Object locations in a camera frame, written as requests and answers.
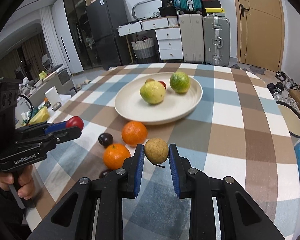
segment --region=door frame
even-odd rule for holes
[[[234,0],[235,11],[237,16],[237,59],[240,62],[241,56],[241,13],[240,13],[240,3],[239,0]],[[281,19],[282,19],[282,42],[281,42],[281,52],[280,52],[280,63],[278,70],[281,70],[282,59],[283,59],[283,49],[284,49],[284,13],[282,7],[282,0],[279,0],[281,9]]]

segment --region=checkered tablecloth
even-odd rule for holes
[[[210,177],[234,177],[286,239],[292,238],[299,175],[289,131],[276,102],[264,82],[249,72],[197,64],[120,66],[102,73],[60,108],[50,122],[78,115],[84,129],[80,138],[58,145],[46,160],[35,164],[36,208],[26,214],[31,229],[76,181],[98,179],[106,169],[104,148],[98,143],[101,133],[108,132],[115,142],[124,144],[121,129],[127,120],[114,109],[117,92],[139,77],[176,71],[202,85],[202,100],[186,118],[147,126],[148,139],[159,137],[177,144],[179,154]],[[145,159],[138,198],[123,200],[125,239],[188,239],[190,200],[176,197],[168,161],[164,165],[162,169]]]

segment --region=gray suitcase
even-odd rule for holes
[[[204,63],[202,16],[179,15],[183,59],[185,62]]]
[[[230,61],[230,22],[225,17],[203,18],[206,63],[228,66]]]

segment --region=blue plastic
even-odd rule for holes
[[[142,146],[141,152],[139,155],[137,169],[134,174],[134,196],[138,197],[138,193],[140,192],[141,179],[142,179],[142,171],[143,171],[143,163],[145,160],[145,147]]]
[[[176,163],[170,146],[169,146],[169,164],[170,164],[174,192],[177,194],[177,197],[180,197],[181,190],[179,184],[179,175],[178,175]]]
[[[55,131],[59,131],[59,130],[66,128],[66,122],[67,121],[54,123],[54,124],[48,126],[46,129],[44,129],[44,133],[49,134],[49,133],[53,133]]]

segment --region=plate rim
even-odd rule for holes
[[[176,72],[157,72],[157,73],[153,73],[153,74],[148,74],[148,75],[146,75],[146,76],[157,75],[157,74],[174,74],[174,73],[176,73]],[[132,119],[128,118],[127,116],[125,116],[125,115],[123,115],[123,114],[120,114],[120,112],[118,111],[118,109],[117,109],[117,107],[116,107],[116,104],[115,104],[115,102],[116,102],[116,100],[117,100],[117,95],[121,92],[121,90],[123,90],[123,89],[124,89],[127,85],[129,85],[131,82],[137,81],[138,79],[144,78],[144,77],[146,77],[146,76],[139,77],[139,78],[137,78],[137,79],[135,79],[135,80],[130,81],[129,83],[125,84],[125,85],[117,92],[117,94],[116,94],[116,96],[115,96],[115,99],[114,99],[114,109],[116,110],[116,112],[118,113],[118,115],[120,115],[120,116],[123,117],[124,119],[131,120],[131,121],[132,121]],[[146,123],[146,124],[152,124],[152,123],[153,123],[153,124],[157,124],[157,123],[162,123],[162,124],[164,124],[163,122],[165,122],[165,121],[167,121],[167,122],[165,122],[165,123],[174,122],[174,121],[178,120],[178,119],[176,119],[176,118],[180,117],[180,119],[181,119],[181,118],[185,117],[186,115],[188,115],[189,113],[191,113],[191,112],[197,107],[197,105],[200,103],[200,101],[201,101],[201,99],[202,99],[202,95],[203,95],[203,89],[202,89],[201,84],[200,84],[196,79],[194,79],[193,77],[190,77],[189,75],[188,75],[188,77],[191,78],[192,80],[194,80],[194,81],[199,85],[199,87],[200,87],[200,89],[201,89],[201,95],[200,95],[200,98],[199,98],[198,101],[194,104],[194,106],[191,107],[191,109],[189,109],[188,111],[186,111],[186,112],[183,113],[183,114],[180,114],[180,115],[178,115],[178,116],[172,117],[172,118],[170,118],[170,119],[166,119],[166,118],[165,118],[165,119],[160,119],[160,120],[156,120],[156,121],[140,121],[140,120],[133,120],[133,121],[135,121],[135,122],[141,122],[141,123]]]

